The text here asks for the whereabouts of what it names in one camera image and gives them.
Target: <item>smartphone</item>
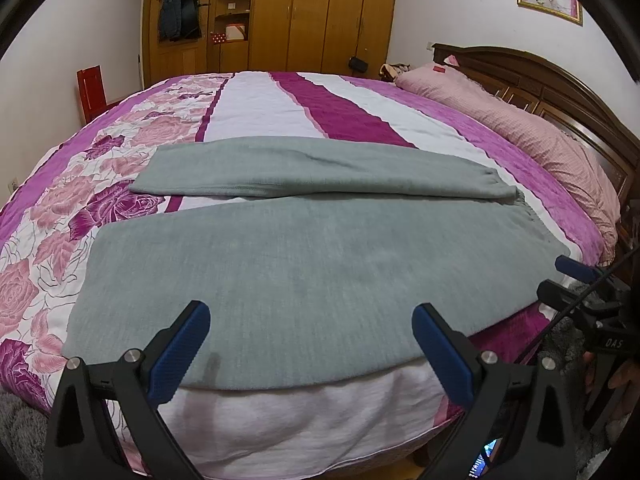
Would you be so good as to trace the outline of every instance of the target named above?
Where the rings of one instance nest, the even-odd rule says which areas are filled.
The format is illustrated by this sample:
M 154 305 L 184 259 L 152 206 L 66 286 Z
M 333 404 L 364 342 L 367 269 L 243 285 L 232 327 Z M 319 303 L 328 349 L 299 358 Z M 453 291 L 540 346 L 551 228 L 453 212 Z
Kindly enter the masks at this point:
M 488 458 L 491 457 L 491 453 L 494 452 L 494 449 L 498 443 L 498 440 L 494 440 L 493 442 L 488 443 L 486 446 L 484 446 L 484 454 L 487 455 Z M 484 463 L 484 458 L 482 458 L 482 455 L 479 455 L 478 458 L 476 458 L 476 462 L 474 463 L 474 466 L 471 468 L 471 471 L 469 471 L 469 477 L 470 478 L 479 478 L 480 475 L 484 472 L 484 468 L 486 467 L 486 464 Z

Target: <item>wooden floor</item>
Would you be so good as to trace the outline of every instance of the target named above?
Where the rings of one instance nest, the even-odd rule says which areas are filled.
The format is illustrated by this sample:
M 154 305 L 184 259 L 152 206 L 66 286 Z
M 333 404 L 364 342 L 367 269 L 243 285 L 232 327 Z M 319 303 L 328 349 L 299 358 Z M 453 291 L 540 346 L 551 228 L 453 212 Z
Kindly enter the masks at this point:
M 395 464 L 379 467 L 355 476 L 322 475 L 316 480 L 415 480 L 422 468 L 408 459 Z

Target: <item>wall socket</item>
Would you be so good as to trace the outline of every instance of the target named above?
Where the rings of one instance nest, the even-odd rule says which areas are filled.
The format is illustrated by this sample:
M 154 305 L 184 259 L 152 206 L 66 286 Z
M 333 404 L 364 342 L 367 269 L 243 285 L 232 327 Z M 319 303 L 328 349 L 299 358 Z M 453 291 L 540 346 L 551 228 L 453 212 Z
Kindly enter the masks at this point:
M 20 187 L 20 182 L 18 182 L 17 178 L 14 178 L 11 182 L 9 182 L 7 187 L 9 188 L 9 192 L 13 193 L 16 189 Z

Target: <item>wooden headboard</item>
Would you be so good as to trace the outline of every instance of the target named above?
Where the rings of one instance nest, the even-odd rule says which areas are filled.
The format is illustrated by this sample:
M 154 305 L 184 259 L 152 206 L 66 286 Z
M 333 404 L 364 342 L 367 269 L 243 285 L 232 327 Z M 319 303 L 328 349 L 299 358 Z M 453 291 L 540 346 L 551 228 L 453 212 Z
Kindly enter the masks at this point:
M 433 60 L 446 64 L 451 54 L 470 79 L 485 90 L 553 123 L 591 150 L 618 192 L 620 242 L 629 247 L 628 203 L 640 198 L 638 139 L 606 104 L 578 78 L 548 60 L 499 46 L 459 47 L 437 43 Z

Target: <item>red chair back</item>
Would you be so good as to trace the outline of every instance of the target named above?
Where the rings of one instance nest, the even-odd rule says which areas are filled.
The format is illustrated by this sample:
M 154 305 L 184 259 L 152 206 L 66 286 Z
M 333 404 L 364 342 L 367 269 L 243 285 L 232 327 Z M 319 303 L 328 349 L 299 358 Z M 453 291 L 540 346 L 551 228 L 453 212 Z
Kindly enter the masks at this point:
M 87 123 L 90 123 L 107 110 L 107 97 L 104 95 L 100 66 L 80 70 L 78 87 L 84 118 Z

